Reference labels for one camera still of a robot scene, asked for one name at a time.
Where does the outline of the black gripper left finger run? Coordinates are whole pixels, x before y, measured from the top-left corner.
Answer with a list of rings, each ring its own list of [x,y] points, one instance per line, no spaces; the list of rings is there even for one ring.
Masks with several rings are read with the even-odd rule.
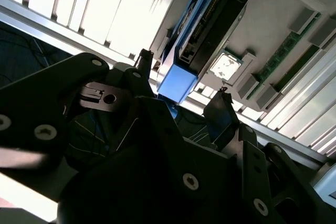
[[[1,173],[36,189],[60,164],[68,122],[83,109],[109,113],[120,143],[115,153],[136,121],[172,118],[138,69],[109,69],[81,53],[1,88]]]

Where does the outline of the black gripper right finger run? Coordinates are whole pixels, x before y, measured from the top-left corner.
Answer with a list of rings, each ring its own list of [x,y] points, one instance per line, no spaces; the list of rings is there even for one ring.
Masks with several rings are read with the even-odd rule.
[[[203,110],[209,137],[227,156],[235,203],[249,223],[331,223],[331,208],[304,178],[286,151],[239,121],[232,96],[220,88]]]

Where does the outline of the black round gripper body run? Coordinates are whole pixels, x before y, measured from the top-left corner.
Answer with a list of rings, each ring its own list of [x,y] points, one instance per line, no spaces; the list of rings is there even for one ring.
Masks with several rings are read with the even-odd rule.
[[[64,188],[58,223],[243,223],[232,160],[185,141],[174,119],[136,121],[120,149]]]

